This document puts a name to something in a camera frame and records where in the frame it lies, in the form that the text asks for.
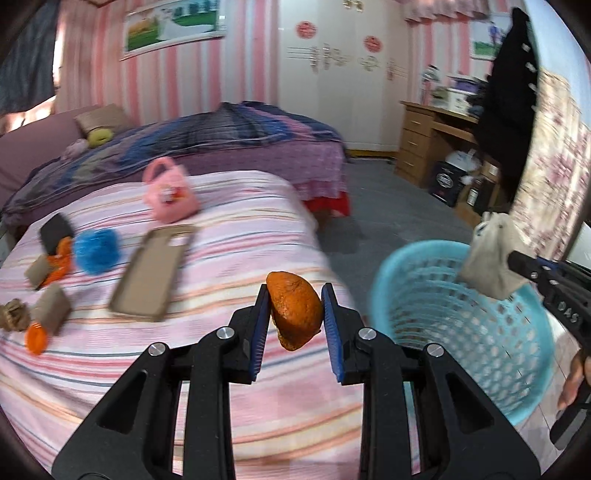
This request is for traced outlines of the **person right hand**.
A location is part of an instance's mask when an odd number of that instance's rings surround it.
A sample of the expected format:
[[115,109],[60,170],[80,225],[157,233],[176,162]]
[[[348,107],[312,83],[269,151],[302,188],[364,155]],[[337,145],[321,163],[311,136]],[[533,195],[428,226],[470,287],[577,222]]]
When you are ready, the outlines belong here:
[[584,382],[591,383],[591,358],[579,350],[572,358],[570,372],[557,403],[558,410],[564,410],[575,401],[578,389]]

